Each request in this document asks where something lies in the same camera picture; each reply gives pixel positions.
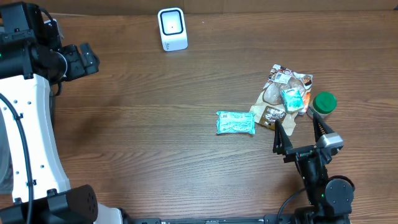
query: green lid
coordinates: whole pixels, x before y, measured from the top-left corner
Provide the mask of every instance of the green lid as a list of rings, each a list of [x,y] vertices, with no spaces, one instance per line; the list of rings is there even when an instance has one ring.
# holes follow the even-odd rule
[[[328,114],[337,106],[336,98],[329,92],[319,93],[313,100],[313,107],[319,113]]]

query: candy wrapper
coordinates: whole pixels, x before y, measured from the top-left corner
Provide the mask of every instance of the candy wrapper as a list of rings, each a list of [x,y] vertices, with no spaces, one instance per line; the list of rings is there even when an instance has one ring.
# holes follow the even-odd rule
[[[217,134],[255,134],[254,113],[217,111]]]
[[[303,97],[311,91],[312,78],[312,75],[297,73],[280,65],[274,65],[256,104],[250,108],[250,111],[254,113],[255,122],[275,129],[275,120],[280,119],[286,134],[291,135],[296,126],[294,118],[297,112],[286,111],[281,93],[284,90],[296,88]]]

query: white device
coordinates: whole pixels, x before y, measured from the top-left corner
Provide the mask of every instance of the white device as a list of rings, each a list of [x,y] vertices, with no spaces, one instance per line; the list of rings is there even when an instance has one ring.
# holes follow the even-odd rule
[[[183,50],[188,47],[184,13],[180,8],[162,9],[157,14],[157,19],[165,51]]]

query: small bottle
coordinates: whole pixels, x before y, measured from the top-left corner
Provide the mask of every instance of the small bottle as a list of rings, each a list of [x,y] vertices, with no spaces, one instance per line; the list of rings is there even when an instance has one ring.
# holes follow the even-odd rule
[[[308,105],[307,114],[313,118],[316,111],[322,118],[328,116],[337,106],[336,98],[329,92],[319,93]]]

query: product label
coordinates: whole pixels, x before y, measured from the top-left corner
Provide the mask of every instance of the product label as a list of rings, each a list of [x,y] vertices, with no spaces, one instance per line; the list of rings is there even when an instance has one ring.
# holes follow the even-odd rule
[[[252,113],[220,113],[220,119],[229,119],[230,121],[247,120],[253,117]]]
[[[287,84],[289,82],[290,78],[292,78],[290,75],[286,75],[286,74],[277,72],[274,82]]]
[[[283,122],[286,117],[286,112],[267,106],[266,109],[264,110],[261,119],[260,119],[260,124],[271,126],[275,125],[275,121],[277,119],[280,120],[280,122]]]
[[[297,93],[297,88],[291,88],[288,90],[284,90],[284,93],[289,96],[295,96]]]

